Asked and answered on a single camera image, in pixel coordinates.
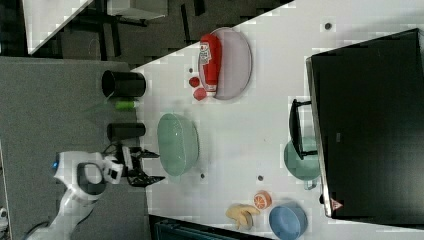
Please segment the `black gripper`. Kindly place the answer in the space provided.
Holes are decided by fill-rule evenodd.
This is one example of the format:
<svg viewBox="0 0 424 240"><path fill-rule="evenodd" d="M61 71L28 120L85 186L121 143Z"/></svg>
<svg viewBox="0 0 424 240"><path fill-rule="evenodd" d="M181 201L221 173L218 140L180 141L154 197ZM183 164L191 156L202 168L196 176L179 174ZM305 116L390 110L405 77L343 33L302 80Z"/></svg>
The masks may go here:
<svg viewBox="0 0 424 240"><path fill-rule="evenodd" d="M142 170L140 162L141 157L159 158L160 155L157 153L146 149L141 151L140 147L118 145L116 147L115 157L118 162L123 165L122 176L134 177L129 180L129 184L133 187L147 187L165 179L164 176L138 176L141 174Z"/></svg>

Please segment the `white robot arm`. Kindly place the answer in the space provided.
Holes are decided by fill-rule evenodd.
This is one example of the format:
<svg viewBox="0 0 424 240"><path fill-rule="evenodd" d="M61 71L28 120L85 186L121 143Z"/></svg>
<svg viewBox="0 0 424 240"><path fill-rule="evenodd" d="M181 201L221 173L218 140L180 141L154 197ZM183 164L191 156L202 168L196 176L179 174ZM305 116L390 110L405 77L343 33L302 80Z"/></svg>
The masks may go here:
<svg viewBox="0 0 424 240"><path fill-rule="evenodd" d="M66 187L58 213L51 222L34 226L23 240L70 240L74 229L91 215L108 183L119 184L124 177L130 186L145 188L163 180L163 176L149 176L141 168L143 158L158 157L140 147L122 145L117 145L115 153L58 153L54 178Z"/></svg>

